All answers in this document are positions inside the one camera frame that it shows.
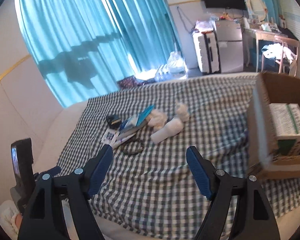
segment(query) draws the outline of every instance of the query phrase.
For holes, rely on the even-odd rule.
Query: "metal screw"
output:
[[[216,170],[216,174],[218,174],[219,176],[223,176],[226,174],[226,172],[222,169]]]
[[[42,179],[43,180],[47,180],[47,179],[50,179],[50,174],[46,173],[42,176]]]
[[[77,168],[77,169],[74,170],[74,173],[77,174],[77,175],[82,174],[83,173],[83,169]]]
[[[254,176],[254,175],[249,176],[249,179],[250,179],[251,181],[257,181],[257,177]]]

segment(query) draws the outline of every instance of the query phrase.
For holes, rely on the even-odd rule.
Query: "gingham blanket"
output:
[[[58,160],[62,175],[97,155],[107,115],[127,119],[155,105],[172,118],[175,104],[185,103],[191,117],[180,134],[155,145],[150,141],[152,129],[146,126],[137,133],[145,141],[143,153],[128,156],[114,151],[91,206],[95,215],[144,236],[193,239],[210,202],[200,195],[186,163],[186,149],[194,145],[216,168],[245,177],[246,112],[255,81],[255,76],[198,78],[90,99]],[[263,186],[276,217],[300,205],[300,179],[267,181]],[[223,235],[229,234],[235,205],[233,198]]]

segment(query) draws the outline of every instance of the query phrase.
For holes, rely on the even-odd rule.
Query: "plastic bag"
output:
[[[155,81],[162,82],[171,79],[187,79],[187,67],[186,62],[181,57],[181,53],[178,51],[173,51],[170,53],[168,63],[159,67],[157,73],[155,74]]]
[[[213,32],[214,29],[212,21],[197,21],[195,28],[199,33]]]

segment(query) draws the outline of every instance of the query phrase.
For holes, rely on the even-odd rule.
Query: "gold trim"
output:
[[[177,5],[177,4],[185,4],[185,3],[190,3],[190,2],[201,2],[203,0],[191,0],[191,1],[185,1],[185,2],[176,2],[176,3],[170,3],[169,6]]]
[[[14,70],[17,66],[19,66],[21,63],[25,62],[28,58],[30,58],[31,56],[28,54],[27,56],[23,57],[21,60],[19,60],[17,63],[15,63],[11,68],[7,69],[5,72],[3,72],[0,75],[0,81],[6,76],[8,75],[12,70]]]

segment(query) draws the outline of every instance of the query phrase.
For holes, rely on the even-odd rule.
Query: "cardboard box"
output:
[[[258,179],[300,177],[300,141],[287,156],[279,154],[270,103],[298,104],[300,79],[276,73],[260,73],[248,109],[249,175]]]

